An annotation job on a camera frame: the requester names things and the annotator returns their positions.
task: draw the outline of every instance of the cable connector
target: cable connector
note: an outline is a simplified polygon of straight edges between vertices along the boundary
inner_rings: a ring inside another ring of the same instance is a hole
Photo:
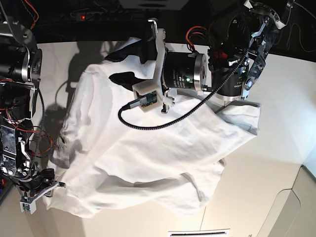
[[[124,105],[121,109],[122,110],[130,110],[134,109],[135,107],[145,105],[147,103],[147,98],[144,96],[142,98],[138,98],[129,102],[128,104]]]

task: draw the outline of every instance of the white cloth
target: white cloth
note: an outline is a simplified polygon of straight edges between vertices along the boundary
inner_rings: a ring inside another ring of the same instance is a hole
[[[91,217],[102,208],[155,199],[180,215],[193,215],[211,199],[223,171],[218,161],[256,136],[260,108],[228,106],[217,116],[203,105],[168,128],[134,130],[118,119],[118,110],[134,99],[133,93],[108,77],[134,71],[136,77],[149,79],[154,67],[154,62],[141,65],[136,56],[87,67],[64,122],[60,148],[48,164],[67,188],[44,197],[47,208]],[[148,113],[135,108],[122,116],[135,125],[159,125],[198,102],[178,102],[168,114],[161,108]]]

